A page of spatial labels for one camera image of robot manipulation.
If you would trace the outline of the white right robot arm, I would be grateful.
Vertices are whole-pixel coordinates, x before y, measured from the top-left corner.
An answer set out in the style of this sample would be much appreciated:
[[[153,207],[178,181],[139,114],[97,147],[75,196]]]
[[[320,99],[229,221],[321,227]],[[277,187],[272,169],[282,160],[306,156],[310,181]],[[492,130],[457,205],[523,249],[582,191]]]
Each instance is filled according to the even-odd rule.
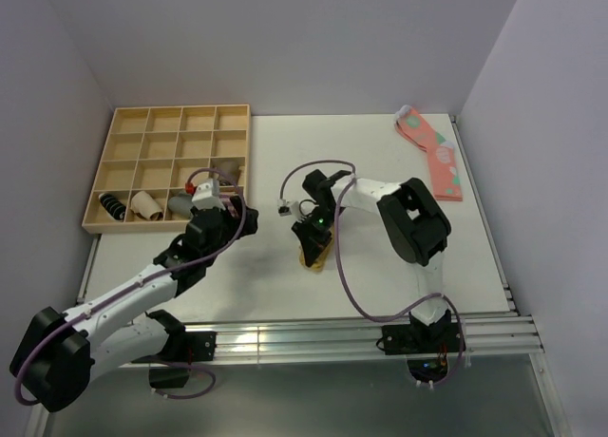
[[[376,323],[389,323],[406,315],[413,345],[424,352],[434,350],[455,315],[449,308],[443,283],[444,252],[451,225],[425,184],[418,178],[403,183],[361,179],[346,170],[328,177],[314,170],[302,187],[315,204],[311,213],[292,225],[304,264],[313,266],[329,245],[334,245],[338,276],[357,312]],[[379,217],[393,251],[415,271],[418,298],[399,313],[374,316],[355,300],[343,270],[339,244],[339,217],[346,208]]]

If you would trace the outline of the yellow sock pair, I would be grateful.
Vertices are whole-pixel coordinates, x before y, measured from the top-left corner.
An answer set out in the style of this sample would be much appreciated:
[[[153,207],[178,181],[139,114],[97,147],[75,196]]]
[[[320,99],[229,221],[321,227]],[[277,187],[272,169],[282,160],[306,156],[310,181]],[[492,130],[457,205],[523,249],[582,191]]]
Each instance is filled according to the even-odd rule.
[[[323,271],[327,258],[330,254],[330,252],[332,251],[333,248],[333,239],[330,239],[330,242],[328,243],[328,245],[324,248],[324,250],[321,252],[321,254],[317,257],[317,259],[310,265],[308,266],[306,264],[305,261],[305,257],[304,257],[304,253],[302,248],[299,248],[299,262],[301,264],[302,267],[304,267],[305,269],[312,271],[314,273],[320,273]]]

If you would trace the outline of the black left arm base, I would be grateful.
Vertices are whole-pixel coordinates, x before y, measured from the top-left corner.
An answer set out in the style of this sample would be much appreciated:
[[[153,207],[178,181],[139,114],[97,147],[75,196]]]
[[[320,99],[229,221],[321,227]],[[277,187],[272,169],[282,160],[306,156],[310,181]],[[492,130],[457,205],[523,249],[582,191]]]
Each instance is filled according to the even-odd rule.
[[[197,362],[212,361],[217,346],[217,333],[210,330],[189,332],[176,317],[165,310],[145,314],[145,321],[160,323],[168,339],[158,354],[147,355],[136,363],[163,361],[163,368],[150,368],[148,383],[155,392],[168,393],[182,389],[191,378],[192,370],[177,367],[182,363],[193,366]]]

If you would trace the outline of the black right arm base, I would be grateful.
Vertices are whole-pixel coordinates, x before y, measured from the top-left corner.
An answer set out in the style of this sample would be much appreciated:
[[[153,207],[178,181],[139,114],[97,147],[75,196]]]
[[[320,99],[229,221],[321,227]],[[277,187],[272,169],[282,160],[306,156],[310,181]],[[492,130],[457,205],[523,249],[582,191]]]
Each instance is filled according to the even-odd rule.
[[[404,355],[415,384],[430,390],[448,379],[466,352],[462,326],[450,310],[428,326],[412,314],[408,324],[385,325],[375,346],[386,356]]]

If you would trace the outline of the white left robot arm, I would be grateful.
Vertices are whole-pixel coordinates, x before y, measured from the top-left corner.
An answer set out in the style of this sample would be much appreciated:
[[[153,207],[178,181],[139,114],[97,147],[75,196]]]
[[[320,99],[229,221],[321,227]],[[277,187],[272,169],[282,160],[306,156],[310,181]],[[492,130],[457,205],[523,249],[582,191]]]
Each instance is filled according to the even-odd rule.
[[[141,358],[215,382],[212,371],[194,365],[184,325],[157,307],[197,285],[218,255],[257,232],[258,210],[238,195],[230,202],[196,211],[183,233],[114,291],[61,313],[37,313],[9,366],[17,402],[59,411],[93,380]]]

